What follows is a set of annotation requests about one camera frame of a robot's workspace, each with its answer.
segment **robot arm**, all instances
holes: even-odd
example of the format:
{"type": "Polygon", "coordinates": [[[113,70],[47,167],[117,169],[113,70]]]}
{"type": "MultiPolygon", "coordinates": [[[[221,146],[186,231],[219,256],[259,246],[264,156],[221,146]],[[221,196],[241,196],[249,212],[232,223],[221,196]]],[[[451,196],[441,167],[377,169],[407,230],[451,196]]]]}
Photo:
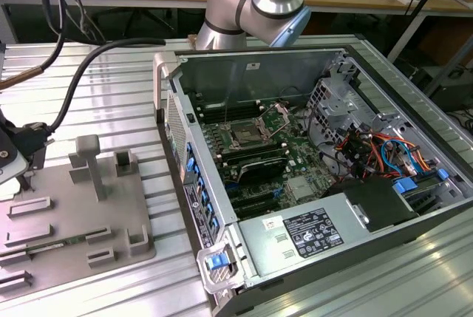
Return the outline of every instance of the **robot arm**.
{"type": "Polygon", "coordinates": [[[198,50],[238,49],[246,33],[270,47],[290,46],[309,21],[304,0],[207,0],[198,50]]]}

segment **ventilation grille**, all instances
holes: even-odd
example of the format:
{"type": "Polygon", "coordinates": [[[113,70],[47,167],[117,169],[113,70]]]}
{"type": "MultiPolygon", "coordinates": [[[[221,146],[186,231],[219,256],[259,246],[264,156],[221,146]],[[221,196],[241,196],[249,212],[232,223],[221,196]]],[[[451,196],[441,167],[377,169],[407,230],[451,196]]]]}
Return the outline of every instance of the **ventilation grille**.
{"type": "Polygon", "coordinates": [[[183,161],[186,160],[186,132],[172,96],[169,97],[168,101],[168,124],[171,129],[174,153],[177,153],[180,163],[184,163],[183,161]]]}
{"type": "MultiPolygon", "coordinates": [[[[221,267],[211,272],[211,279],[213,282],[223,282],[231,278],[231,271],[229,267],[221,267]]],[[[222,290],[215,294],[217,300],[220,301],[222,298],[228,295],[228,290],[222,290]]]]}
{"type": "Polygon", "coordinates": [[[312,95],[310,96],[309,103],[310,106],[315,109],[315,119],[321,127],[321,133],[324,134],[327,140],[332,140],[334,143],[337,143],[341,140],[340,136],[336,132],[330,130],[330,125],[327,121],[327,118],[317,111],[317,106],[320,101],[330,99],[331,96],[332,93],[324,85],[323,81],[319,81],[316,85],[316,88],[313,90],[312,95]]]}

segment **gray fixture plate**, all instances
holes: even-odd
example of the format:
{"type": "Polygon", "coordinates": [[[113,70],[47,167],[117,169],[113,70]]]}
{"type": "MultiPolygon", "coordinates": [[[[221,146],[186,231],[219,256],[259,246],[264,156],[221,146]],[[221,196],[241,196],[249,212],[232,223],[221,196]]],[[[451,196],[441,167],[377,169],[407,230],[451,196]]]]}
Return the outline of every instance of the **gray fixture plate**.
{"type": "Polygon", "coordinates": [[[98,166],[108,193],[104,201],[97,201],[92,181],[74,185],[69,175],[72,166],[63,165],[37,171],[31,178],[34,191],[19,194],[14,200],[0,202],[0,253],[21,247],[15,245],[7,248],[4,245],[7,232],[31,231],[35,228],[40,232],[51,225],[52,235],[26,243],[28,247],[32,247],[106,226],[112,229],[112,237],[98,242],[92,240],[93,243],[80,242],[42,251],[33,254],[31,260],[2,267],[0,278],[4,274],[25,270],[31,274],[32,284],[31,287],[26,285],[0,293],[0,301],[141,262],[156,254],[154,245],[149,245],[146,252],[132,256],[127,245],[126,230],[132,236],[132,243],[139,242],[143,239],[142,225],[146,226],[149,241],[152,240],[152,227],[139,171],[116,177],[113,157],[98,160],[98,166]],[[13,203],[42,197],[51,199],[51,209],[8,217],[13,203]],[[111,247],[115,252],[115,260],[108,259],[94,268],[89,266],[88,254],[111,247]]]}

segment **blue latch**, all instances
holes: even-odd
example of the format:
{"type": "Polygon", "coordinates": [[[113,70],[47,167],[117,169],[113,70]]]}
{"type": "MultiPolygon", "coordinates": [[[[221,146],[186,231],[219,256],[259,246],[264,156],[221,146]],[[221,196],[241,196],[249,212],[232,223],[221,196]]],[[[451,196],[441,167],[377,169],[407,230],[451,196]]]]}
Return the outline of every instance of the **blue latch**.
{"type": "Polygon", "coordinates": [[[212,227],[218,228],[219,227],[219,221],[217,220],[216,217],[212,219],[212,227]]]}
{"type": "Polygon", "coordinates": [[[449,174],[446,172],[446,170],[442,168],[437,171],[437,174],[442,180],[447,180],[449,177],[449,174]]]}
{"type": "Polygon", "coordinates": [[[207,259],[207,264],[210,270],[216,270],[230,265],[230,262],[228,261],[227,255],[225,253],[221,253],[207,259]]]}
{"type": "Polygon", "coordinates": [[[208,194],[207,191],[202,192],[202,205],[205,205],[208,202],[208,194]]]}
{"type": "Polygon", "coordinates": [[[396,180],[396,183],[392,186],[399,194],[403,194],[406,191],[416,189],[418,185],[411,178],[401,178],[396,180]]]}
{"type": "Polygon", "coordinates": [[[207,211],[209,215],[212,215],[214,213],[214,208],[212,207],[211,203],[207,204],[207,211]]]}
{"type": "Polygon", "coordinates": [[[195,159],[193,157],[189,158],[189,161],[187,162],[187,171],[194,169],[194,163],[195,159]]]}

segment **aluminum extrusion table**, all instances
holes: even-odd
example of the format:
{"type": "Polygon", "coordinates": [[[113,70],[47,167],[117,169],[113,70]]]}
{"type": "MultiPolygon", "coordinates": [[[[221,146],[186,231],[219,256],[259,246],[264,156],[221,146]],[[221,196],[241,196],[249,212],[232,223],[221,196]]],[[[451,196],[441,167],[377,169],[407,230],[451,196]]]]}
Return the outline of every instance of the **aluminum extrusion table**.
{"type": "MultiPolygon", "coordinates": [[[[304,37],[299,44],[352,44],[404,96],[412,96],[399,72],[369,43],[353,35],[304,37]]],[[[261,45],[251,40],[250,45],[261,45]]],[[[1,79],[40,64],[54,45],[7,46],[0,51],[1,79]]],[[[188,48],[170,40],[168,50],[188,48]]],[[[149,261],[70,282],[0,304],[2,316],[209,316],[207,295],[169,176],[153,118],[152,57],[160,48],[118,49],[97,58],[79,83],[71,109],[47,150],[46,166],[64,164],[80,134],[98,134],[109,156],[130,148],[140,173],[157,255],[149,261]]],[[[68,44],[44,75],[0,95],[5,115],[17,124],[50,123],[62,104],[77,65],[91,47],[68,44]]],[[[376,92],[376,89],[365,91],[376,92]]],[[[423,98],[413,106],[469,163],[472,142],[423,98]]],[[[376,106],[389,111],[389,104],[376,106]]],[[[455,217],[416,242],[375,256],[248,313],[249,316],[392,316],[438,311],[473,313],[473,211],[455,217]]]]}

